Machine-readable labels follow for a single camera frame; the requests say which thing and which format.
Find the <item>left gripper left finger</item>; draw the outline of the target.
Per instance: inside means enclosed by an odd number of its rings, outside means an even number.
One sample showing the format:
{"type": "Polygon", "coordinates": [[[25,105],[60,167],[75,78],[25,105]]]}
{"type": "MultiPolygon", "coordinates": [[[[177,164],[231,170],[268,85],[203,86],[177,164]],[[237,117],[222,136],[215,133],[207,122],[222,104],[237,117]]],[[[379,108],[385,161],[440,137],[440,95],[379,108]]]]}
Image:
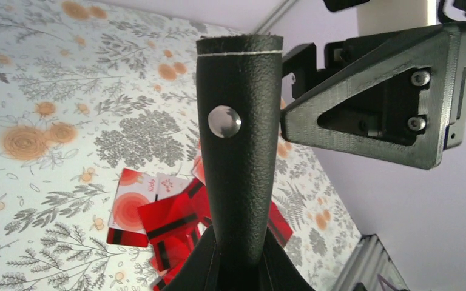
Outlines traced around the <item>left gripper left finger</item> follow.
{"type": "Polygon", "coordinates": [[[180,271],[163,290],[217,290],[217,248],[213,227],[208,227],[180,271]]]}

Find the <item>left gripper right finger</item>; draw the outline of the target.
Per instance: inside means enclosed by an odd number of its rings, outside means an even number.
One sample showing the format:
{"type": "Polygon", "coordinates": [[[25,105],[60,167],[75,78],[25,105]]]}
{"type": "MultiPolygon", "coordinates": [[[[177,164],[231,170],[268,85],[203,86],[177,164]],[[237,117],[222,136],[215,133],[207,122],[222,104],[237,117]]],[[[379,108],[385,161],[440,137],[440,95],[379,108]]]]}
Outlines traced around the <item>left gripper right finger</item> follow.
{"type": "Polygon", "coordinates": [[[263,290],[313,290],[270,230],[263,246],[263,290]]]}

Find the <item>black leather card holder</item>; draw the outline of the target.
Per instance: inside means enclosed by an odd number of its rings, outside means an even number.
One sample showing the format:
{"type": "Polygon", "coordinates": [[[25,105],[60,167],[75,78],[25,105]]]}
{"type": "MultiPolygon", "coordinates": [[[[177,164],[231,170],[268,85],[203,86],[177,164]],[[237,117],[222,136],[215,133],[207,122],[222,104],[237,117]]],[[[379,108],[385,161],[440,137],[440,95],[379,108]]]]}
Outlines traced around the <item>black leather card holder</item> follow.
{"type": "Polygon", "coordinates": [[[220,290],[258,290],[279,136],[283,38],[196,43],[198,122],[220,290]]]}

